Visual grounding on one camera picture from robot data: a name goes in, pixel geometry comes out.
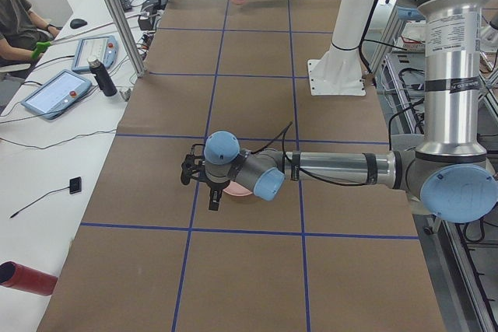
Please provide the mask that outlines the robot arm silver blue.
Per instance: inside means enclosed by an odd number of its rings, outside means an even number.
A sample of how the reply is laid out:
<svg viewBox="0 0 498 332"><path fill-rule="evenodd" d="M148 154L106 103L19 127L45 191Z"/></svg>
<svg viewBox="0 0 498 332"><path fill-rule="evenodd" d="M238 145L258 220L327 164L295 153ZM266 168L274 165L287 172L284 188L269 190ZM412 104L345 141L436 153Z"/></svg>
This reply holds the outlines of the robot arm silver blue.
<svg viewBox="0 0 498 332"><path fill-rule="evenodd" d="M343 187L383 184L403 190L427 214L472 222L497 201L497 182L477 140L479 28L488 0L402 0L425 17L424 136L413 150L373 153L288 152L242 149L217 131L205 143L209 207L217 210L232 182L266 201L284 180L316 179Z"/></svg>

